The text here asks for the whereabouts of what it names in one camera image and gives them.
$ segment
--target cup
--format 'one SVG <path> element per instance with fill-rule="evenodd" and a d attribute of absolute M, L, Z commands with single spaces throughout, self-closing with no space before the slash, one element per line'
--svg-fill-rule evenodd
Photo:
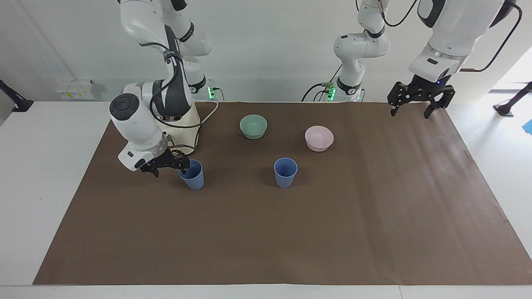
<path fill-rule="evenodd" d="M 240 130 L 247 139 L 256 140 L 264 136 L 268 122 L 260 115 L 251 114 L 240 121 Z"/>
<path fill-rule="evenodd" d="M 334 142 L 334 135 L 326 127 L 314 126 L 305 132 L 306 145 L 315 152 L 326 151 Z"/>
<path fill-rule="evenodd" d="M 190 161 L 190 168 L 187 169 L 186 174 L 179 170 L 179 177 L 192 190 L 200 190 L 205 185 L 203 165 L 198 160 Z"/>
<path fill-rule="evenodd" d="M 290 158 L 280 158 L 275 162 L 273 169 L 275 171 L 275 180 L 277 186 L 288 188 L 292 185 L 297 174 L 297 163 Z"/>

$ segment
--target green light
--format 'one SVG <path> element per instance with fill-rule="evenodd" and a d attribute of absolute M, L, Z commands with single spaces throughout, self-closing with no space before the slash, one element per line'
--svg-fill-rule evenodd
<path fill-rule="evenodd" d="M 210 87 L 207 87 L 207 89 L 209 90 L 209 98 L 214 99 L 216 97 L 216 94 Z"/>
<path fill-rule="evenodd" d="M 331 102 L 334 101 L 335 94 L 336 94 L 336 88 L 332 87 L 331 90 L 329 91 L 328 100 Z"/>

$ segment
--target blue cup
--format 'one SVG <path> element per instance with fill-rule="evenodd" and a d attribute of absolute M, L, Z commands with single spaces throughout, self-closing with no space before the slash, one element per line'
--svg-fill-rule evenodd
<path fill-rule="evenodd" d="M 187 169 L 187 173 L 184 174 L 179 170 L 179 177 L 188 185 L 192 190 L 200 190 L 205 185 L 203 178 L 203 165 L 197 160 L 190 161 L 190 168 Z"/>
<path fill-rule="evenodd" d="M 277 186 L 288 188 L 297 174 L 297 163 L 290 158 L 280 158 L 273 166 Z"/>

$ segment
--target black stand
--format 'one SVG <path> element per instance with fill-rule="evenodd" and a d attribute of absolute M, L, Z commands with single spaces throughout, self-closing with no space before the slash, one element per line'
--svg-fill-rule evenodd
<path fill-rule="evenodd" d="M 26 112 L 34 103 L 11 89 L 11 87 L 7 86 L 2 80 L 0 80 L 0 89 L 15 103 L 15 108 L 11 110 L 12 112 Z"/>
<path fill-rule="evenodd" d="M 511 112 L 512 107 L 517 104 L 522 98 L 524 98 L 530 91 L 532 91 L 532 82 L 530 82 L 523 90 L 516 94 L 507 104 L 495 105 L 493 108 L 503 117 L 513 117 Z"/>

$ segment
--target white cable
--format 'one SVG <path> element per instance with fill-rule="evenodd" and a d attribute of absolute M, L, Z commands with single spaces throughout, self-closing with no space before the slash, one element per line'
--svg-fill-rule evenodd
<path fill-rule="evenodd" d="M 207 115 L 207 117 L 205 117 L 205 119 L 203 121 L 201 121 L 200 124 L 204 124 L 216 112 L 216 110 L 218 110 L 218 106 L 220 106 L 218 101 L 204 101 L 204 100 L 200 100 L 200 99 L 195 99 L 194 102 L 215 103 L 216 104 L 216 107 L 214 107 L 214 109 L 211 111 L 211 113 L 209 113 L 209 115 Z"/>

